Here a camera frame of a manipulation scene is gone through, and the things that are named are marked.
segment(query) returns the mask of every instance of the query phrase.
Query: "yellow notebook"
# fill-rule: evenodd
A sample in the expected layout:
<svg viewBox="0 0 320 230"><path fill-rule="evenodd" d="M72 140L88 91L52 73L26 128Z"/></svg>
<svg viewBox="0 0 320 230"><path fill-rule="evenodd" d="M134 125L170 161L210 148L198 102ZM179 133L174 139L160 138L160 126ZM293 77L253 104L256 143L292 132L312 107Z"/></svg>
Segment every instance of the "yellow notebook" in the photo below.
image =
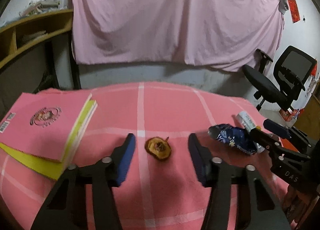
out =
<svg viewBox="0 0 320 230"><path fill-rule="evenodd" d="M37 156L17 151L6 146L3 143L0 143L0 148L2 148L11 157L27 166L28 168L34 170L35 172L38 172L51 179L57 180L63 173L67 165L71 162L71 159L76 152L76 149L96 107L97 102L95 100L90 100L87 102L86 106L81 112L78 123L73 128L73 131L70 134L63 160L60 163L45 160Z"/></svg>

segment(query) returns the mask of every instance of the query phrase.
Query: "chair seat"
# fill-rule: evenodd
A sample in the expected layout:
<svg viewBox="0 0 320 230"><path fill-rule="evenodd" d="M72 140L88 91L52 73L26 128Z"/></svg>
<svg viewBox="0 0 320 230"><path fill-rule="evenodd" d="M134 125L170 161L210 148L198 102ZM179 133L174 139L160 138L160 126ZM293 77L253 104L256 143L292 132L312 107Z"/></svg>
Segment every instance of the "chair seat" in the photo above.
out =
<svg viewBox="0 0 320 230"><path fill-rule="evenodd" d="M255 88L257 88L266 101L270 103L276 102L280 106L287 101L287 97L282 94L279 89L276 88L276 86L258 70L248 65L244 65L242 70L245 77Z"/></svg>

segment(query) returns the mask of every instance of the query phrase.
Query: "dried fruit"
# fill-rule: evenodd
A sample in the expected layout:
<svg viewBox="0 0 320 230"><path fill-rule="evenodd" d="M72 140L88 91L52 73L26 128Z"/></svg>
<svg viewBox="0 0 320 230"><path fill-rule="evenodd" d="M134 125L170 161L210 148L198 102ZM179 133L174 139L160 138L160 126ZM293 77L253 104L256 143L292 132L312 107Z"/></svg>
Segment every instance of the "dried fruit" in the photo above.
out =
<svg viewBox="0 0 320 230"><path fill-rule="evenodd" d="M145 149L147 153L153 155L156 159L164 161L171 155L171 147L168 143L169 137L166 140L160 137L154 137L146 141Z"/></svg>

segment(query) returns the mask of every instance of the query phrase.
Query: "metal bolt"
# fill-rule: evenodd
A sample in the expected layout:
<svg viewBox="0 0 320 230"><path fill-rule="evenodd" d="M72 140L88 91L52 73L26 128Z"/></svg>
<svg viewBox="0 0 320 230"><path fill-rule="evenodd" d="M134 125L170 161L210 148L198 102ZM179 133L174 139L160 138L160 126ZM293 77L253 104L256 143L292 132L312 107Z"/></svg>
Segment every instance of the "metal bolt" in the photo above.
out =
<svg viewBox="0 0 320 230"><path fill-rule="evenodd" d="M70 165L68 166L68 169L69 169L69 170L73 170L73 169L75 169L76 167L77 167L76 164L70 164Z"/></svg>
<svg viewBox="0 0 320 230"><path fill-rule="evenodd" d="M222 163L222 159L220 159L219 157L214 157L214 158L212 158L212 162L220 164L220 163Z"/></svg>
<svg viewBox="0 0 320 230"><path fill-rule="evenodd" d="M112 159L111 159L110 157L104 157L104 158L102 159L102 162L103 162L103 163L110 163L110 162L112 162Z"/></svg>
<svg viewBox="0 0 320 230"><path fill-rule="evenodd" d="M247 169L247 170L249 170L249 171L255 171L256 170L256 167L254 166L254 165L247 165L247 166L245 166L245 168Z"/></svg>

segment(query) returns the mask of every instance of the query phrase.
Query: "pink book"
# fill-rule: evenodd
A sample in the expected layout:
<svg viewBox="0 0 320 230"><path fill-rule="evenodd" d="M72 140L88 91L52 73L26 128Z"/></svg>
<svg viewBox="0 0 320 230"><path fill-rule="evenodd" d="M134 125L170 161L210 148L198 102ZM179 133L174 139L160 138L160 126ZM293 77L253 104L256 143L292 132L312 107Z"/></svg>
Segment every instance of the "pink book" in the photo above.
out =
<svg viewBox="0 0 320 230"><path fill-rule="evenodd" d="M22 93L0 123L0 142L8 147L61 162L69 134L91 94Z"/></svg>

